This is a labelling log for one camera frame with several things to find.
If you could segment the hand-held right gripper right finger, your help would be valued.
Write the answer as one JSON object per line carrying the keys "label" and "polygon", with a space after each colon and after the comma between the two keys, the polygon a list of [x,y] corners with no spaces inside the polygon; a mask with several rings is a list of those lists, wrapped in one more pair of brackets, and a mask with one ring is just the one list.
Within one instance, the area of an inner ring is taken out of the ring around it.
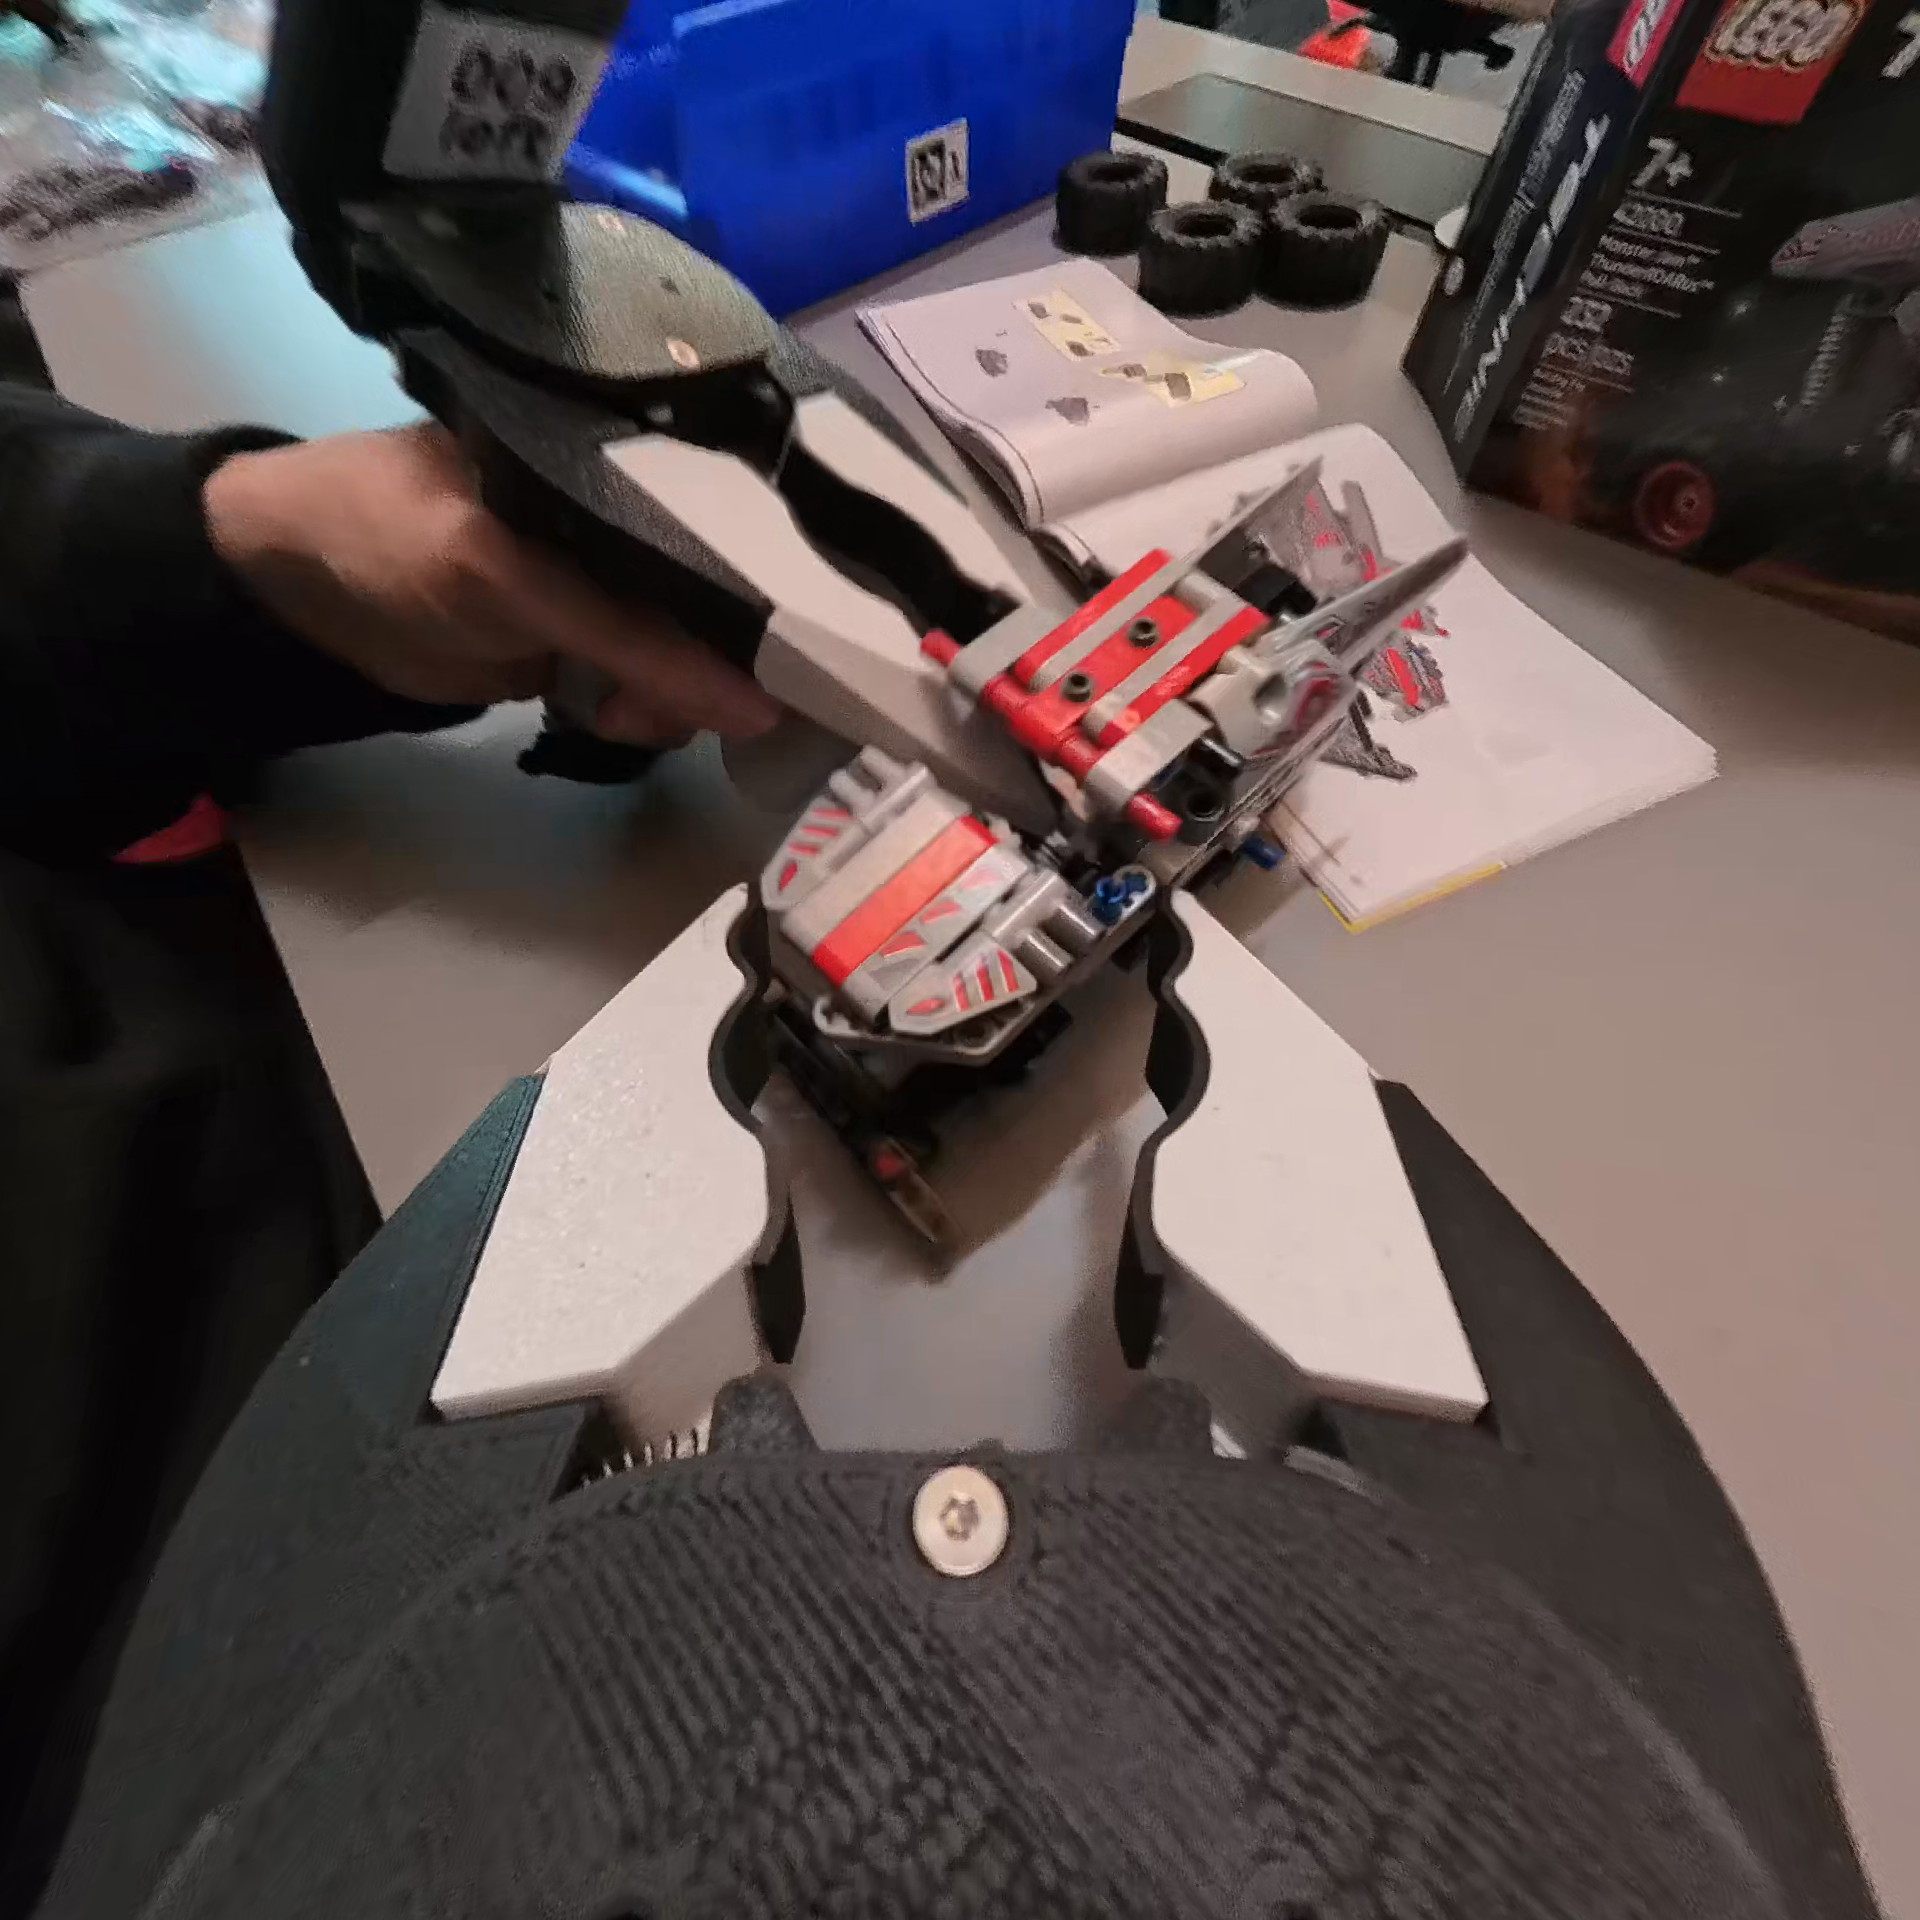
{"label": "hand-held right gripper right finger", "polygon": [[1190,894],[1149,936],[1155,1021],[1118,1343],[1213,1444],[1337,1413],[1473,1430],[1490,1389],[1362,1055]]}

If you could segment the open instruction booklet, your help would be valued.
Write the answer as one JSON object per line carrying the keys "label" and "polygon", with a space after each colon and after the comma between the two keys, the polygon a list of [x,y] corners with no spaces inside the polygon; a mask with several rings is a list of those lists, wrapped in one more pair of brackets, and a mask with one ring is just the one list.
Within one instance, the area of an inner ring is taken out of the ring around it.
{"label": "open instruction booklet", "polygon": [[[1318,423],[1281,348],[1194,336],[1095,260],[872,301],[858,323],[1079,584],[1219,538],[1319,462],[1259,564],[1319,599],[1451,528],[1368,424]],[[1272,835],[1353,928],[1688,794],[1714,750],[1467,557],[1361,672]]]}

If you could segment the person's left hand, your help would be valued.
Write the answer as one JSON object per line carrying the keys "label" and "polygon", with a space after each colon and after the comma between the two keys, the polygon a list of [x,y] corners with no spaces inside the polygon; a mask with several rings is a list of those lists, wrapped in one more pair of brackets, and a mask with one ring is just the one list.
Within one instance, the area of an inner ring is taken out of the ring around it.
{"label": "person's left hand", "polygon": [[405,699],[531,701],[582,667],[603,685],[591,731],[623,746],[762,736],[785,714],[673,618],[510,530],[440,424],[233,452],[202,507],[265,611]]}

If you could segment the red plastic object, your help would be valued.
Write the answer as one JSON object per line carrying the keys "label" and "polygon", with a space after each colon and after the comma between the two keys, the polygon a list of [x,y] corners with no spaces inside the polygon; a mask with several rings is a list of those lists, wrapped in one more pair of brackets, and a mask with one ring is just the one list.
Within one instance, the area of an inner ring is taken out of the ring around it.
{"label": "red plastic object", "polygon": [[114,852],[112,863],[137,870],[175,868],[213,856],[226,845],[224,810],[210,796],[200,796],[182,819]]}

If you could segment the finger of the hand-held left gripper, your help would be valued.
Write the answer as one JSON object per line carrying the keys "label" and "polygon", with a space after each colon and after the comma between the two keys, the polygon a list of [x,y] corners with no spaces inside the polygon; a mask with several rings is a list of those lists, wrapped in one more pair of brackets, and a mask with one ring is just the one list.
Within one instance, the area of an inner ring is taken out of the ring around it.
{"label": "finger of the hand-held left gripper", "polygon": [[606,456],[768,602],[754,676],[781,704],[854,750],[925,764],[966,799],[1050,797],[990,715],[958,710],[906,614],[806,539],[773,483],[663,436],[618,438]]}
{"label": "finger of the hand-held left gripper", "polygon": [[1050,599],[921,454],[843,394],[790,396],[785,506],[808,547],[896,611],[915,637],[981,637]]}

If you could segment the dark toy box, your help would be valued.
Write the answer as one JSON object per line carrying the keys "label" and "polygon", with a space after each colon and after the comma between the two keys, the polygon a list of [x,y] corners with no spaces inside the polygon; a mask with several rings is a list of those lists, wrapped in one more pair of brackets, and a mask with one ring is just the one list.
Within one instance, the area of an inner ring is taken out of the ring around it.
{"label": "dark toy box", "polygon": [[1918,5],[1557,5],[1405,370],[1461,483],[1918,636]]}

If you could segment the small bag of parts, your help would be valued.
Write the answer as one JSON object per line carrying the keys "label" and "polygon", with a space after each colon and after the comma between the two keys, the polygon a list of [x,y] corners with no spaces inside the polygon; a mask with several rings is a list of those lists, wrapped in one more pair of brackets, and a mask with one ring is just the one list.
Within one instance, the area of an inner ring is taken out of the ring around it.
{"label": "small bag of parts", "polygon": [[126,160],[42,164],[6,182],[6,260],[22,260],[82,230],[191,203],[200,189],[202,171],[189,158],[168,158],[157,164]]}

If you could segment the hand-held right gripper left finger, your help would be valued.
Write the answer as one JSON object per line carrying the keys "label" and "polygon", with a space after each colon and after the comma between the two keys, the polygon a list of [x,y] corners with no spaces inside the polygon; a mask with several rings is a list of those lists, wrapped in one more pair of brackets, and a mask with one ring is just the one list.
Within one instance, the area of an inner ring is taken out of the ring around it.
{"label": "hand-held right gripper left finger", "polygon": [[773,1356],[754,1276],[786,1207],[722,1059],[758,1006],[754,931],[729,887],[549,1055],[433,1382],[441,1419],[585,1404],[706,1427]]}

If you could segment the blue bin with printed tag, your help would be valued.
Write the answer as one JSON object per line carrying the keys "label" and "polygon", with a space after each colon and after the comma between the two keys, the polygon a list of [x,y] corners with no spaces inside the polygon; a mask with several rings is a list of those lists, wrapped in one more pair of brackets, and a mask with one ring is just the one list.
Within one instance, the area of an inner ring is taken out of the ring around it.
{"label": "blue bin with printed tag", "polygon": [[631,5],[562,181],[786,317],[1105,150],[1134,23],[1130,3]]}

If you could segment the toy brick vehicle model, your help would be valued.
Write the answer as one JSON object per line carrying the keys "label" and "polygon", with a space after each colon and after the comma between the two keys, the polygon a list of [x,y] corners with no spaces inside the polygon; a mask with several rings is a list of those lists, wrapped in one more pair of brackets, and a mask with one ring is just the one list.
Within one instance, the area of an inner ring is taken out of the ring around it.
{"label": "toy brick vehicle model", "polygon": [[1333,584],[1307,560],[1307,462],[1186,555],[1149,550],[1067,614],[887,535],[879,579],[930,669],[934,743],[859,751],[760,880],[773,1046],[797,1091],[936,1258],[958,1229],[939,1122],[1013,1086],[1071,996],[1131,966],[1161,900],[1281,863],[1266,815],[1325,759],[1362,675],[1471,555],[1448,538]]}

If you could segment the grey desk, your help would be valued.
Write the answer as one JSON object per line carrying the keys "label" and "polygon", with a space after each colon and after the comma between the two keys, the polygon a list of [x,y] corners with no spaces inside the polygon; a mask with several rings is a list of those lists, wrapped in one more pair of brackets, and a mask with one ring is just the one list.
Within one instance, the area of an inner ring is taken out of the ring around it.
{"label": "grey desk", "polygon": [[[1482,562],[1720,757],[1720,778],[1350,932],[1241,870],[1209,896],[1426,1104],[1662,1381],[1744,1518],[1886,1915],[1917,1915],[1917,651],[1456,488],[1402,350],[1434,255],[1344,315],[1215,332],[1297,356]],[[56,386],[151,428],[405,418],[272,199],[34,277]],[[778,829],[714,748],[639,796],[523,779],[521,708],[295,759],[242,815],[254,884],[383,1211]],[[1113,1260],[1151,1000],[1110,980],[1007,1138],[953,1134],[946,1280],[799,1112],[797,1387],[829,1444],[1057,1447],[1128,1373]]]}

